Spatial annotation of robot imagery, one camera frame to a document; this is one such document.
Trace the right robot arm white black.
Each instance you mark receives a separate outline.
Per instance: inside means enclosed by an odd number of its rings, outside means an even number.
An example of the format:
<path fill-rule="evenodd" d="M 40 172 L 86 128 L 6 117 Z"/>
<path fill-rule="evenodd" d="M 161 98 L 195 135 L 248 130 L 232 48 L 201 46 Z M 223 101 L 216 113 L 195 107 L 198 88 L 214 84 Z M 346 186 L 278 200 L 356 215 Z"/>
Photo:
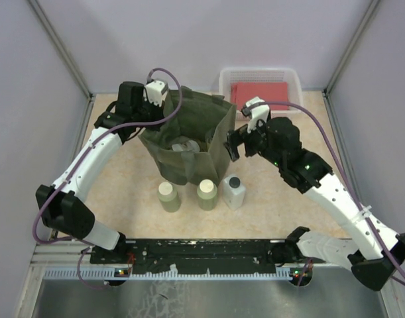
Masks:
<path fill-rule="evenodd" d="M 405 261 L 405 233 L 398 234 L 379 221 L 368 207 L 359 209 L 331 166 L 303 148 L 300 131 L 290 119 L 277 117 L 227 133 L 225 147 L 239 159 L 238 146 L 247 157 L 260 155 L 278 168 L 290 187 L 321 205 L 349 235 L 338 239 L 298 227 L 287 237 L 286 254 L 294 262 L 317 258 L 352 272 L 365 287 L 380 291 Z"/>

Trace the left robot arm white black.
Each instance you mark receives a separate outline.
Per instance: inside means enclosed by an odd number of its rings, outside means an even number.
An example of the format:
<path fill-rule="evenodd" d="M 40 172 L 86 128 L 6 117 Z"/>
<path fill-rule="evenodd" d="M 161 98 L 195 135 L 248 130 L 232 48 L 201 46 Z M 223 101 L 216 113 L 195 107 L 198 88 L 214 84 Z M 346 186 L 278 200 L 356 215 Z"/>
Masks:
<path fill-rule="evenodd" d="M 85 205 L 88 193 L 109 159 L 140 127 L 157 129 L 164 118 L 168 84 L 125 81 L 117 100 L 97 118 L 88 141 L 69 167 L 51 185 L 41 185 L 36 200 L 44 226 L 104 249 L 115 263 L 124 261 L 128 247 L 118 231 L 96 220 Z"/>

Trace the amber bottle white cap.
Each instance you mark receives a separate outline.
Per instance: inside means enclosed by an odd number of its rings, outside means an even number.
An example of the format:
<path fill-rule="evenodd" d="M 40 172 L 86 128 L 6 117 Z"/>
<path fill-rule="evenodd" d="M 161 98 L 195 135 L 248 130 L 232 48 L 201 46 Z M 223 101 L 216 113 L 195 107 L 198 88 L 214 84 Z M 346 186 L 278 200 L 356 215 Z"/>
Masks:
<path fill-rule="evenodd" d="M 175 152 L 199 152 L 200 146 L 194 140 L 186 140 L 183 142 L 175 143 L 171 146 L 172 151 Z"/>

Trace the white square bottle black cap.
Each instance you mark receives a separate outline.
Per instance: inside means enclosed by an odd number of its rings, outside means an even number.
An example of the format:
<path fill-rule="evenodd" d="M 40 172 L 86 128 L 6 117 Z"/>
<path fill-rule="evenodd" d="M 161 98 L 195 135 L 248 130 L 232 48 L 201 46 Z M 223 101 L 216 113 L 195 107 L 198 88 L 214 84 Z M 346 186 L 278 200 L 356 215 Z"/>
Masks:
<path fill-rule="evenodd" d="M 223 200 L 228 208 L 236 211 L 243 204 L 246 187 L 236 174 L 231 174 L 223 180 Z"/>

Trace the green canvas bag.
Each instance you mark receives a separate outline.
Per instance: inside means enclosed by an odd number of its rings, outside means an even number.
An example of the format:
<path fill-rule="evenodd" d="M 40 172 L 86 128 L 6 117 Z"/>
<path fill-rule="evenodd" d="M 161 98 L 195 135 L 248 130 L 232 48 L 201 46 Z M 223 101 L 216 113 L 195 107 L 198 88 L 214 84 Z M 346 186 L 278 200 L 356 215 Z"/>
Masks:
<path fill-rule="evenodd" d="M 208 95 L 182 87 L 182 106 L 159 131 L 146 129 L 140 141 L 152 156 L 160 175 L 183 186 L 209 179 L 219 185 L 229 167 L 224 147 L 227 132 L 235 128 L 236 105 L 221 95 Z M 175 152 L 171 146 L 194 140 L 199 152 Z"/>

